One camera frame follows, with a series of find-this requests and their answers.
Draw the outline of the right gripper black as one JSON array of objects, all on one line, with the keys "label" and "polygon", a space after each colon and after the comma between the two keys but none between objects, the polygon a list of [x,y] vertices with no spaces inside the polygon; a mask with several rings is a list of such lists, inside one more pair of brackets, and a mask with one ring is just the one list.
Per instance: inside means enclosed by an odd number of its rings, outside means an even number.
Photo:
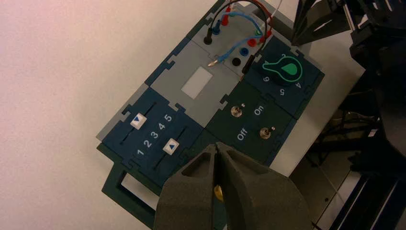
[{"label": "right gripper black", "polygon": [[[347,21],[344,5],[349,13]],[[292,44],[304,45],[351,28],[351,47],[385,46],[406,38],[404,0],[299,0]]]}]

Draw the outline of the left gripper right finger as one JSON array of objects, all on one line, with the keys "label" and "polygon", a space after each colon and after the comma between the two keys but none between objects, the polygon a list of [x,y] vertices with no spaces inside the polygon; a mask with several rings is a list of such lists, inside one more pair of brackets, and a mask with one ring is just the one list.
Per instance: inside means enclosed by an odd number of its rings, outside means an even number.
[{"label": "left gripper right finger", "polygon": [[288,177],[218,143],[218,179],[230,230],[310,230],[308,205]]}]

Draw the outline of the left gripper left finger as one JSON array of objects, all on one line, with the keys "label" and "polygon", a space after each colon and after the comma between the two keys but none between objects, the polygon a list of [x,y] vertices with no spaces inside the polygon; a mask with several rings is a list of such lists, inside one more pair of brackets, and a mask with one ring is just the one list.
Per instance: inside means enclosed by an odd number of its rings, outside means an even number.
[{"label": "left gripper left finger", "polygon": [[155,213],[154,229],[213,228],[216,155],[216,145],[208,145],[164,183]]}]

